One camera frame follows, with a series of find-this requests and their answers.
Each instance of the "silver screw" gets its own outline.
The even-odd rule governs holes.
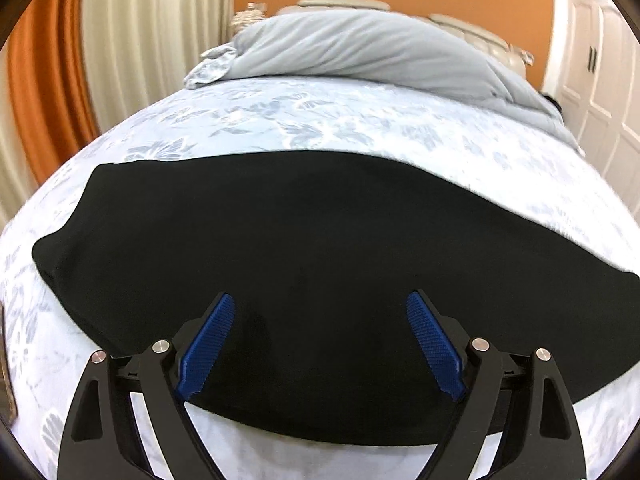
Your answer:
[[[161,339],[154,343],[152,349],[156,354],[163,354],[169,349],[169,346],[171,346],[171,344],[166,339]]]
[[[545,348],[538,348],[536,355],[541,361],[549,361],[549,359],[551,359],[551,352]]]
[[[104,350],[97,350],[91,354],[91,362],[96,365],[104,361],[106,358],[107,354]]]
[[[476,337],[471,342],[471,346],[479,352],[486,352],[489,349],[489,342],[486,339],[482,339],[481,337]]]

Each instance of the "ribbed blue grip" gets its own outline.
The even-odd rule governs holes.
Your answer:
[[[235,315],[234,299],[225,294],[184,353],[178,368],[178,385],[175,388],[175,393],[183,401],[186,402],[193,394],[202,390],[231,330]]]
[[[406,300],[406,315],[440,390],[459,400],[466,389],[462,360],[417,292]]]

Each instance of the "tufted headboard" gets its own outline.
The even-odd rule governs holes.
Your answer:
[[[297,5],[283,7],[276,14],[332,9],[375,9],[389,12],[390,6],[385,2],[376,0],[300,0]],[[504,66],[523,78],[527,77],[526,66],[533,65],[533,57],[529,52],[510,45],[503,38],[477,25],[443,14],[431,14],[428,18],[415,16],[415,18],[435,25],[459,37],[461,40],[465,40],[478,50],[495,57]]]

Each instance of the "gray blanket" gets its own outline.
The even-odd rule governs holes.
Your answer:
[[[498,60],[434,25],[377,10],[283,14],[202,54],[194,89],[268,75],[344,76],[423,90],[533,126],[581,152],[558,110]]]

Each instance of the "folded black clothing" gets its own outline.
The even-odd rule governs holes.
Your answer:
[[[192,401],[276,433],[431,444],[452,402],[406,319],[422,288],[470,336],[551,351],[574,401],[640,360],[640,279],[419,168],[339,152],[98,166],[33,258],[115,356],[238,308]]]

